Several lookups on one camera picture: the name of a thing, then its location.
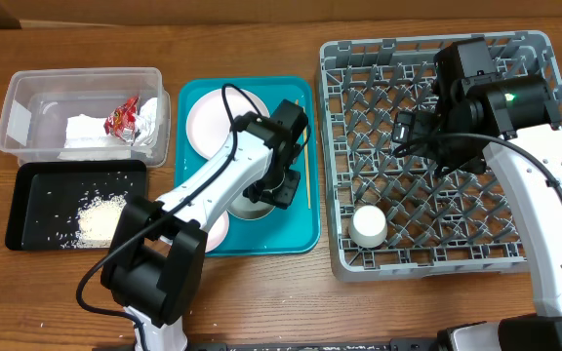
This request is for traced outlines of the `grey bowl with rice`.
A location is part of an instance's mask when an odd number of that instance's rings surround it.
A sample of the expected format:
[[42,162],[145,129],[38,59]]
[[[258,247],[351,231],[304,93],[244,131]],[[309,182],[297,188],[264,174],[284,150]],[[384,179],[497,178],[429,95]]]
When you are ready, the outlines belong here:
[[272,205],[265,202],[251,202],[246,197],[237,197],[228,207],[228,212],[240,219],[257,220],[270,214],[274,210]]

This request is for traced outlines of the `small white cup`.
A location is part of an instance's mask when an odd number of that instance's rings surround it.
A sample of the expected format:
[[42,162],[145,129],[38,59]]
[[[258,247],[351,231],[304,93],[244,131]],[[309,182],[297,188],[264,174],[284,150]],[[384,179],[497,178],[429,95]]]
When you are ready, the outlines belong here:
[[350,239],[360,247],[381,245],[387,233],[386,217],[376,206],[363,206],[355,211],[349,224]]

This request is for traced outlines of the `white napkin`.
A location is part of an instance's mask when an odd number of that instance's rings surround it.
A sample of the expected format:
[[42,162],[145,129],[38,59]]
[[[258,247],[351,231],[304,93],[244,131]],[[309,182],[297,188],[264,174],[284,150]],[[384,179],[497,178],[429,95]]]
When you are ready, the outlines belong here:
[[70,117],[65,130],[64,151],[58,158],[65,161],[98,161],[127,159],[134,147],[152,147],[156,142],[158,98],[152,97],[138,104],[137,137],[133,144],[107,135],[103,124],[106,118],[85,114]]

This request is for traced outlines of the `pile of rice grains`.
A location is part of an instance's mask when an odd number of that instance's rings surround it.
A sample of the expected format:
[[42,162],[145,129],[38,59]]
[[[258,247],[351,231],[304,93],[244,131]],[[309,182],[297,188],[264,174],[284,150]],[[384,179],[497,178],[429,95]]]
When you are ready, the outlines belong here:
[[58,249],[102,249],[110,245],[127,200],[137,192],[130,172],[75,173],[46,191],[46,241]]

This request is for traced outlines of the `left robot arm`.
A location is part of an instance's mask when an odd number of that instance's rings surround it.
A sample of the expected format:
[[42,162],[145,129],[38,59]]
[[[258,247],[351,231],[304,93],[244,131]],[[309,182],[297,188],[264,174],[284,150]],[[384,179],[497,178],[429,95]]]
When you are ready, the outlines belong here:
[[301,174],[291,166],[308,128],[302,107],[282,100],[271,116],[233,120],[221,149],[194,175],[151,202],[123,209],[100,282],[134,323],[137,350],[183,350],[181,317],[198,290],[209,230],[244,196],[285,210]]

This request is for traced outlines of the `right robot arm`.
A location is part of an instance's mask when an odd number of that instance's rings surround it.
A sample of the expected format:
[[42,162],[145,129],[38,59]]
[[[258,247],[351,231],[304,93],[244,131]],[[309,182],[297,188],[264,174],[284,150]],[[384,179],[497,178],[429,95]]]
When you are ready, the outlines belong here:
[[431,112],[400,112],[394,155],[436,174],[491,171],[506,197],[533,285],[533,313],[447,328],[438,350],[562,350],[562,116],[540,75],[504,78],[482,38],[435,55]]

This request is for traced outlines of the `red foil snack wrapper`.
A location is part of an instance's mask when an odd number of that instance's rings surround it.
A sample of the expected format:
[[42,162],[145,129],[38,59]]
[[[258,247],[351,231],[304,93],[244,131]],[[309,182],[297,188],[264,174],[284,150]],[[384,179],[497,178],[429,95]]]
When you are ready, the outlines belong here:
[[103,124],[107,135],[117,137],[126,143],[134,143],[138,133],[136,121],[139,100],[139,96],[130,97],[124,104],[112,111]]

